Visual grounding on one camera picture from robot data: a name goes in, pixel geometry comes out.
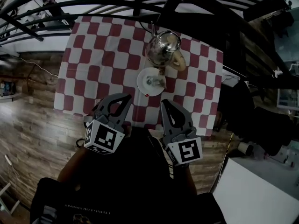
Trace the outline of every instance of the black cloth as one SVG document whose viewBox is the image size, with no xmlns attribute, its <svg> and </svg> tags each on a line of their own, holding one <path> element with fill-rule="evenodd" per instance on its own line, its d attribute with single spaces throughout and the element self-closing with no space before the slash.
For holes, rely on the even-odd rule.
<svg viewBox="0 0 299 224">
<path fill-rule="evenodd" d="M 180 196 L 162 148 L 147 130 L 133 129 L 131 138 L 125 138 L 114 154 L 90 155 L 80 190 L 50 178 L 40 180 L 30 223 L 143 223 L 181 218 L 189 222 L 192 216 L 198 218 L 202 205 L 197 205 L 196 198 Z M 218 207 L 213 195 L 210 199 Z M 209 220 L 202 223 L 214 223 Z"/>
</svg>

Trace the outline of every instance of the glass teapot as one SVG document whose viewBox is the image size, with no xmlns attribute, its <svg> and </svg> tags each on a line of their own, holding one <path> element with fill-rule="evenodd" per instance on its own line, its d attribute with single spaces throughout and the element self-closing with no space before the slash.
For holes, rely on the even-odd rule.
<svg viewBox="0 0 299 224">
<path fill-rule="evenodd" d="M 186 69 L 186 61 L 179 51 L 181 47 L 180 37 L 172 31 L 164 31 L 159 34 L 155 32 L 155 26 L 152 24 L 152 39 L 145 49 L 149 61 L 156 67 L 172 68 L 183 71 Z"/>
</svg>

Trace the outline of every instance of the hardwood floor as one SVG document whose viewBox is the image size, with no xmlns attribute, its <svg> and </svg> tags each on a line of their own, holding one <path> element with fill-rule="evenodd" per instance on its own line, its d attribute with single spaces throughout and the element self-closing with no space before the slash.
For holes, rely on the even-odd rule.
<svg viewBox="0 0 299 224">
<path fill-rule="evenodd" d="M 63 54 L 23 54 L 28 61 L 58 74 Z M 18 61 L 13 70 L 0 70 L 0 74 L 26 77 L 32 64 Z M 9 192 L 30 207 L 37 184 L 43 177 L 56 179 L 60 170 L 76 152 L 75 142 L 84 137 L 83 118 L 53 110 L 56 77 L 35 67 L 30 75 L 41 84 L 29 81 L 28 94 L 25 81 L 15 81 L 20 94 L 14 102 L 0 104 L 0 182 L 11 182 Z M 221 167 L 231 133 L 221 130 L 204 138 L 201 161 L 190 166 L 198 193 L 208 192 Z M 5 161 L 8 155 L 20 174 L 17 178 Z"/>
</svg>

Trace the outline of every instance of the teapot spout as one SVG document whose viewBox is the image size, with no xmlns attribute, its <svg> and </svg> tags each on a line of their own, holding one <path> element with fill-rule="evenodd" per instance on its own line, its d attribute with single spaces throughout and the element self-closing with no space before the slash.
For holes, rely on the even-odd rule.
<svg viewBox="0 0 299 224">
<path fill-rule="evenodd" d="M 152 21 L 151 22 L 151 36 L 154 37 L 155 35 L 157 35 L 157 32 L 156 32 L 156 29 L 155 29 L 155 25 Z"/>
</svg>

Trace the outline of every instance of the black metal railing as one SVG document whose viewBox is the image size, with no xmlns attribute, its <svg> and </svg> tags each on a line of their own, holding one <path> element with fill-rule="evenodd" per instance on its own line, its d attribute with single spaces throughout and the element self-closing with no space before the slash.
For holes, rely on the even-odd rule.
<svg viewBox="0 0 299 224">
<path fill-rule="evenodd" d="M 150 23 L 153 21 L 158 26 L 166 27 L 168 29 L 176 30 L 178 32 L 184 33 L 191 37 L 194 37 L 198 40 L 204 41 L 225 53 L 227 52 L 228 43 L 234 44 L 231 47 L 238 48 L 235 54 L 236 57 L 240 58 L 240 40 L 238 39 L 240 32 L 245 34 L 248 39 L 254 42 L 264 53 L 272 60 L 274 63 L 282 70 L 283 74 L 288 77 L 283 80 L 283 84 L 281 84 L 280 79 L 275 79 L 272 77 L 273 71 L 272 69 L 265 63 L 260 62 L 259 59 L 256 59 L 257 62 L 260 62 L 260 65 L 264 67 L 264 70 L 267 71 L 261 72 L 262 74 L 270 76 L 270 78 L 274 79 L 274 82 L 270 82 L 271 86 L 277 84 L 278 86 L 286 85 L 299 88 L 299 82 L 297 77 L 291 76 L 289 70 L 287 69 L 285 63 L 279 57 L 279 55 L 274 50 L 273 46 L 269 44 L 269 42 L 254 28 L 252 28 L 242 17 L 238 16 L 232 9 L 244 10 L 242 7 L 233 6 L 233 5 L 223 5 L 219 1 L 228 1 L 232 0 L 166 0 L 152 3 L 144 3 L 144 1 L 151 0 L 71 0 L 65 2 L 59 2 L 51 5 L 47 5 L 44 7 L 39 7 L 33 10 L 29 10 L 25 13 L 19 14 L 17 16 L 11 17 L 8 15 L 14 9 L 30 2 L 32 0 L 15 0 L 14 2 L 8 4 L 2 10 L 0 10 L 0 18 L 4 19 L 0 28 L 4 28 L 7 25 L 11 24 L 14 27 L 10 29 L 5 29 L 0 33 L 0 46 L 26 40 L 26 39 L 37 39 L 42 41 L 44 37 L 47 36 L 62 36 L 69 35 L 71 33 L 72 24 L 65 25 L 55 25 L 55 26 L 47 26 L 44 28 L 34 28 L 29 29 L 28 26 L 36 25 L 43 22 L 49 21 L 61 21 L 61 20 L 76 20 L 79 16 L 106 16 L 106 17 L 121 17 L 125 19 L 135 20 L 135 21 L 143 21 Z M 233 0 L 236 5 L 247 6 L 248 9 L 252 7 L 256 10 L 256 5 L 252 5 L 252 3 L 257 3 L 256 0 L 246 0 L 248 2 L 240 2 Z M 197 13 L 178 13 L 176 12 L 176 8 L 180 3 L 190 3 L 194 4 L 198 7 L 205 9 L 206 11 L 211 12 L 213 15 L 209 14 L 197 14 Z M 61 14 L 59 16 L 54 17 L 46 17 L 43 19 L 38 19 L 34 21 L 29 21 L 24 24 L 18 22 L 19 19 L 41 12 L 46 11 L 53 8 L 61 8 L 67 6 L 76 6 L 76 5 L 98 5 L 97 7 L 88 11 L 88 13 L 84 14 Z M 133 9 L 133 16 L 118 16 L 115 13 Z M 156 14 L 151 15 L 141 15 L 141 9 L 149 10 L 155 12 Z M 21 32 L 14 33 L 12 35 L 8 35 L 10 32 L 14 30 L 21 30 Z M 65 30 L 65 32 L 59 33 L 49 33 L 49 34 L 38 34 L 39 31 L 61 31 Z M 246 60 L 240 60 L 235 62 L 234 52 L 227 52 L 229 54 L 228 63 L 225 63 L 225 69 L 241 75 L 243 79 L 250 80 L 252 83 L 256 83 L 259 86 L 266 87 L 267 84 L 263 83 L 262 76 L 259 77 L 250 77 L 246 74 Z"/>
</svg>

